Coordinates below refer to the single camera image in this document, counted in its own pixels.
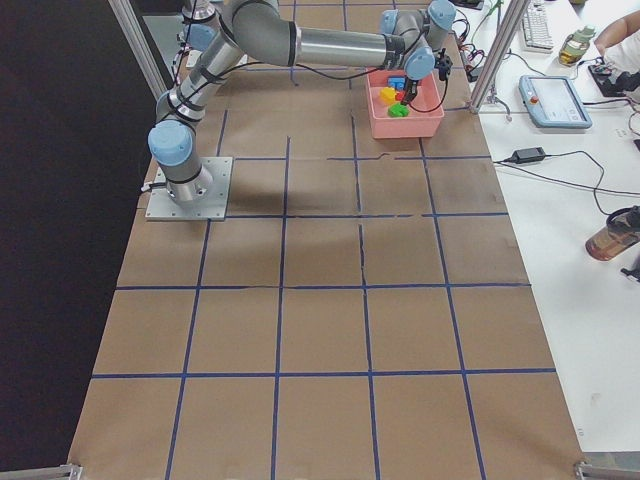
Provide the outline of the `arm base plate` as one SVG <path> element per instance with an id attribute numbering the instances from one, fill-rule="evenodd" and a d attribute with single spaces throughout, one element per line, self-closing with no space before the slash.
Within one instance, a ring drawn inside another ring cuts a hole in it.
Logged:
<path id="1" fill-rule="evenodd" d="M 232 178 L 232 157 L 202 157 L 200 176 L 187 184 L 168 182 L 157 168 L 150 191 L 146 219 L 149 221 L 224 221 Z"/>
<path id="2" fill-rule="evenodd" d="M 200 50 L 191 49 L 187 55 L 186 68 L 187 69 L 194 68 L 198 63 L 201 55 L 202 55 L 202 52 Z"/>

